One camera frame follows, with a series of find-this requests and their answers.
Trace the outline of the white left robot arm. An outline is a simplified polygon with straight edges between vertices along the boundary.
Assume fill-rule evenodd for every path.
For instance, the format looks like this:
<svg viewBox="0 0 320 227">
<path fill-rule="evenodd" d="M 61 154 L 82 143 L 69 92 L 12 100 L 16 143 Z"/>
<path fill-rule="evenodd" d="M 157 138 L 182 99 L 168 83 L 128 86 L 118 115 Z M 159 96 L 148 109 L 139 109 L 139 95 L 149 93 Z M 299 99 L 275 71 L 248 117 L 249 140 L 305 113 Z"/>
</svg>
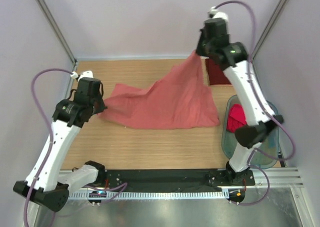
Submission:
<svg viewBox="0 0 320 227">
<path fill-rule="evenodd" d="M 103 112 L 103 85 L 93 77 L 81 77 L 73 100 L 63 99 L 52 116 L 51 133 L 33 170 L 25 180 L 18 180 L 13 191 L 53 212 L 59 212 L 69 195 L 92 184 L 101 187 L 106 181 L 105 166 L 89 160 L 72 173 L 59 176 L 63 161 L 75 137 L 89 119 Z"/>
</svg>

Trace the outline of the salmon pink t shirt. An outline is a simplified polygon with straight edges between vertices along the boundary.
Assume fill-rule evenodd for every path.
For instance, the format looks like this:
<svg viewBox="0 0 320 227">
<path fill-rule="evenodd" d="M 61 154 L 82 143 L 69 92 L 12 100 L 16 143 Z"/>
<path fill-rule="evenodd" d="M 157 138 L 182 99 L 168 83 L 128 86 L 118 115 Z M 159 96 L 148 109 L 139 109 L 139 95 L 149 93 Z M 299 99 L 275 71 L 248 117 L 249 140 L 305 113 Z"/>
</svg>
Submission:
<svg viewBox="0 0 320 227">
<path fill-rule="evenodd" d="M 133 129 L 191 129 L 220 124 L 211 88 L 204 83 L 202 61 L 192 52 L 149 88 L 117 83 L 104 100 L 105 120 Z"/>
</svg>

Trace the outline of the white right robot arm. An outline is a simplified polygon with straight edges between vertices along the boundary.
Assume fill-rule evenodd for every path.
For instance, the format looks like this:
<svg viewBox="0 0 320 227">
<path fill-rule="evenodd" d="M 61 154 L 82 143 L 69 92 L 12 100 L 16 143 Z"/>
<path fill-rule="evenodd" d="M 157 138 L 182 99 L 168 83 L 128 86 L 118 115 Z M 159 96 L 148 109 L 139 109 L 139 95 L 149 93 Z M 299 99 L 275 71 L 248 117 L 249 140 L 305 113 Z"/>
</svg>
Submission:
<svg viewBox="0 0 320 227">
<path fill-rule="evenodd" d="M 233 85 L 244 111 L 246 124 L 234 133 L 237 144 L 225 170 L 226 181 L 237 185 L 249 173 L 253 152 L 260 149 L 277 123 L 283 123 L 284 119 L 273 112 L 260 89 L 253 90 L 257 82 L 250 70 L 247 50 L 241 42 L 230 42 L 224 19 L 204 21 L 196 53 L 218 64 Z"/>
</svg>

